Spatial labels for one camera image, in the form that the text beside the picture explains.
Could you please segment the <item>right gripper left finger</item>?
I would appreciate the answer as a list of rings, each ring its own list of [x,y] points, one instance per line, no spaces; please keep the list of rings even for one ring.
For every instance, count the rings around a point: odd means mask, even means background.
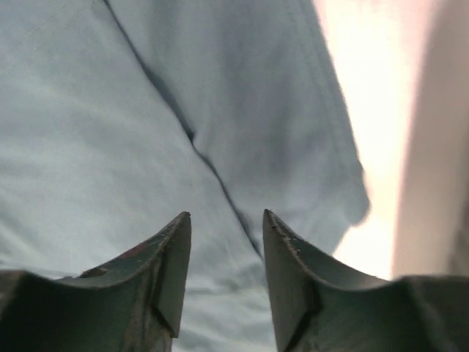
[[[180,331],[191,250],[183,212],[159,233],[77,277],[1,273],[1,349],[170,351]]]

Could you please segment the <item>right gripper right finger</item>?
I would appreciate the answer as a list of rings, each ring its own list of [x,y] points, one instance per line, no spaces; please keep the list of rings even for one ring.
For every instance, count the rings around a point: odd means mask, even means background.
[[[362,273],[263,217],[279,351],[466,351],[468,279]]]

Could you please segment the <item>grey-blue t shirt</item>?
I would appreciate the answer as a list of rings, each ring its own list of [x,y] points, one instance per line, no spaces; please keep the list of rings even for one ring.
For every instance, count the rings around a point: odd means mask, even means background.
[[[192,215],[177,351],[274,351],[271,209],[332,253],[365,215],[309,1],[3,1],[1,266],[78,274]]]

